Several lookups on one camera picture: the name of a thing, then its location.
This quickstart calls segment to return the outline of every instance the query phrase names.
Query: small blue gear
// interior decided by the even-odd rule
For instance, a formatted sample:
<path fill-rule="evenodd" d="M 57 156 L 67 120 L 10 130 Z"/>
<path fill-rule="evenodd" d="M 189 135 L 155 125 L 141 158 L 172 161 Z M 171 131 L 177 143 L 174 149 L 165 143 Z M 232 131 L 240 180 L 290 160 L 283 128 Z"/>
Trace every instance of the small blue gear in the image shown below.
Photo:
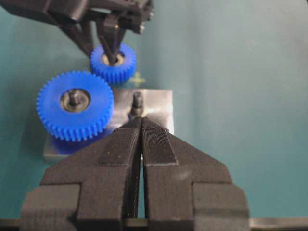
<path fill-rule="evenodd" d="M 123 63 L 119 66 L 108 66 L 102 61 L 103 47 L 95 48 L 90 59 L 93 72 L 110 84 L 119 84 L 129 80 L 136 71 L 136 54 L 125 44 L 121 44 L 120 52 L 124 55 Z"/>

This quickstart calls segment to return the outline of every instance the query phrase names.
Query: screw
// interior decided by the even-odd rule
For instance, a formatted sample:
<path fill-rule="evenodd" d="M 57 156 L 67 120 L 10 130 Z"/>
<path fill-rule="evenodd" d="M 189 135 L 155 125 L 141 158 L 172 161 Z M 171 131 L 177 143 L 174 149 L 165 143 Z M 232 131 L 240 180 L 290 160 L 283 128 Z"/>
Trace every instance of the screw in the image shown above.
<path fill-rule="evenodd" d="M 143 108 L 143 95 L 140 91 L 135 92 L 133 95 L 133 107 Z"/>

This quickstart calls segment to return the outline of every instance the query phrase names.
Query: blue gear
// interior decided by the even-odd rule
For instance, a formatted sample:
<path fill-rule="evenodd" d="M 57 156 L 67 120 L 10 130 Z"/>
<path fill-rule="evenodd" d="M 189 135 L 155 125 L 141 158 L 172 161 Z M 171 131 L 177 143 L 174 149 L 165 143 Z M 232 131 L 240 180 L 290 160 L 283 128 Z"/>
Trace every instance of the blue gear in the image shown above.
<path fill-rule="evenodd" d="M 125 44 L 121 44 L 120 52 L 125 57 L 123 64 L 120 66 L 107 66 L 102 61 L 102 56 L 104 54 L 102 46 L 95 48 L 90 59 L 93 72 L 110 84 L 119 84 L 129 80 L 136 71 L 136 54 Z"/>
<path fill-rule="evenodd" d="M 62 108 L 61 97 L 71 89 L 82 89 L 90 96 L 90 103 L 81 112 Z M 110 86 L 89 72 L 67 72 L 48 81 L 36 101 L 37 114 L 46 130 L 56 138 L 82 141 L 103 132 L 110 121 L 114 97 Z"/>

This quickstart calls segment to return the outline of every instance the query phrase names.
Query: teal surface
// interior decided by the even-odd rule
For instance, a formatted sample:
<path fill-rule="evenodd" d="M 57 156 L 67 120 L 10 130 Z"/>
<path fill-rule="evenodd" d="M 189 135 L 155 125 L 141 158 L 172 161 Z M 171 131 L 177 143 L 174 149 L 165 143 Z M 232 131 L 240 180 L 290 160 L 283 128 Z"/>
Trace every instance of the teal surface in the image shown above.
<path fill-rule="evenodd" d="M 155 0 L 135 82 L 172 89 L 175 134 L 224 162 L 251 215 L 308 215 L 308 4 Z M 88 59 L 53 26 L 0 9 L 0 218 L 19 216 L 48 165 L 36 93 Z"/>

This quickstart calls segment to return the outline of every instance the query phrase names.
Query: black plastic mount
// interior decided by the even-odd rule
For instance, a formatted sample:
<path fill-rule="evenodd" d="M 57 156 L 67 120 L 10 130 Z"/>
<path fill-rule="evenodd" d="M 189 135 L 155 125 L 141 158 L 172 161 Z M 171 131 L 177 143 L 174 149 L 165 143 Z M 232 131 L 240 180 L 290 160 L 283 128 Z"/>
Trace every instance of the black plastic mount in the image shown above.
<path fill-rule="evenodd" d="M 154 10 L 152 0 L 0 0 L 0 5 L 12 14 L 57 25 L 87 56 L 93 50 L 94 21 L 110 64 L 116 62 L 125 31 L 140 34 Z"/>

